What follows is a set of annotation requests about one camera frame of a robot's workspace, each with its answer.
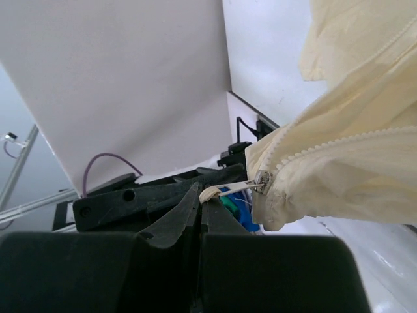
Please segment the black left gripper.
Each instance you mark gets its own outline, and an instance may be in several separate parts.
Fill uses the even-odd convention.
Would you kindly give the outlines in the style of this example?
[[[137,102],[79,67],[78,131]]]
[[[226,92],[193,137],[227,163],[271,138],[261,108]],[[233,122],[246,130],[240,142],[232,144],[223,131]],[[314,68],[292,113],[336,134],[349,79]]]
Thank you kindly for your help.
[[[215,170],[198,167],[146,183],[132,190],[118,190],[57,205],[54,231],[140,231],[156,221],[156,211],[174,207],[189,189],[244,179],[244,166]]]

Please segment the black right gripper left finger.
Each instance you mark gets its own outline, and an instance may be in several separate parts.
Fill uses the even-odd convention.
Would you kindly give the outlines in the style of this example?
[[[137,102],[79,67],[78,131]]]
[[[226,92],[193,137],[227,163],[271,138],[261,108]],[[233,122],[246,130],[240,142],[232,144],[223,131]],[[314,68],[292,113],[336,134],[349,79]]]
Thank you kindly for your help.
[[[2,312],[189,312],[195,303],[199,183],[133,232],[1,238]]]

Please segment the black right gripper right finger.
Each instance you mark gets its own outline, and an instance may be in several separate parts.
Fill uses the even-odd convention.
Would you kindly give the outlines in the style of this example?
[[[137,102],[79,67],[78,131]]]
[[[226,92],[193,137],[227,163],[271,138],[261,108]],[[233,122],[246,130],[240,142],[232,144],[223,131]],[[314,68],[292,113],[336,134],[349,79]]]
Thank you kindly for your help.
[[[220,203],[202,206],[205,312],[369,312],[348,246],[324,235],[253,235]]]

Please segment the cream yellow jacket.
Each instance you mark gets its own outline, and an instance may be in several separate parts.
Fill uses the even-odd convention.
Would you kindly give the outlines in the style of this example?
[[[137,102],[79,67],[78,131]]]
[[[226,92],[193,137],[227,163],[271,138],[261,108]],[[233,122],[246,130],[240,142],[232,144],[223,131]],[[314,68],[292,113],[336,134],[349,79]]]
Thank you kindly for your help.
[[[328,89],[246,149],[253,221],[416,223],[416,2],[312,1],[300,56]]]

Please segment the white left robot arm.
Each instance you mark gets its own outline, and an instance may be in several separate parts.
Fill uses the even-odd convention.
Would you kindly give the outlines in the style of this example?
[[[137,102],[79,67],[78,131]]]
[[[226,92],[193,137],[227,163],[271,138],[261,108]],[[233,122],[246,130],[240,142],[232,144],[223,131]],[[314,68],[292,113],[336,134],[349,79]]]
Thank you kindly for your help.
[[[71,201],[56,206],[53,230],[75,226],[81,231],[139,231],[176,206],[195,182],[205,186],[246,179],[244,150],[234,143],[213,160],[164,174],[161,178],[122,175],[88,193],[86,207]]]

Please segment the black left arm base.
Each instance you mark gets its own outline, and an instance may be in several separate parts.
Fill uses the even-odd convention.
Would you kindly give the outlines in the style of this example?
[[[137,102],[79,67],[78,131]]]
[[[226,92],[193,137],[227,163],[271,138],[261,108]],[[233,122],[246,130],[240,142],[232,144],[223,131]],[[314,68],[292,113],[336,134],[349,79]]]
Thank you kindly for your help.
[[[263,119],[258,119],[256,121],[255,128],[252,128],[246,122],[244,122],[244,120],[241,117],[237,117],[236,118],[237,142],[241,142],[241,136],[240,136],[241,126],[246,128],[253,136],[257,138],[257,140],[264,138],[265,136],[272,133],[276,129]]]

